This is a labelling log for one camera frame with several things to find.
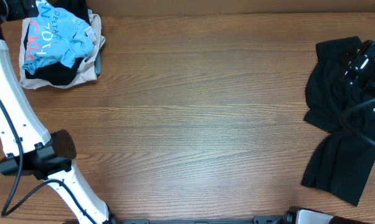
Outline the light blue printed t-shirt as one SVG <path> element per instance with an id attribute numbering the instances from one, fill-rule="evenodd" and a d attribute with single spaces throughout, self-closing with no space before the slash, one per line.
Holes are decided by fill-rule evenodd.
<path id="1" fill-rule="evenodd" d="M 35 74 L 60 62 L 72 67 L 77 58 L 88 57 L 94 48 L 95 33 L 83 19 L 47 1 L 37 0 L 38 16 L 31 18 L 22 69 Z"/>

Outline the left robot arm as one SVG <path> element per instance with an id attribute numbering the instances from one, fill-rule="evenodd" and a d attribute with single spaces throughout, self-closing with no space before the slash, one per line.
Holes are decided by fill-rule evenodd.
<path id="1" fill-rule="evenodd" d="M 6 217 L 45 185 L 52 187 L 78 223 L 117 223 L 110 207 L 79 171 L 75 144 L 64 129 L 50 133 L 32 110 L 11 63 L 1 24 L 38 16 L 35 1 L 0 0 L 0 173 L 15 181 L 1 215 Z"/>

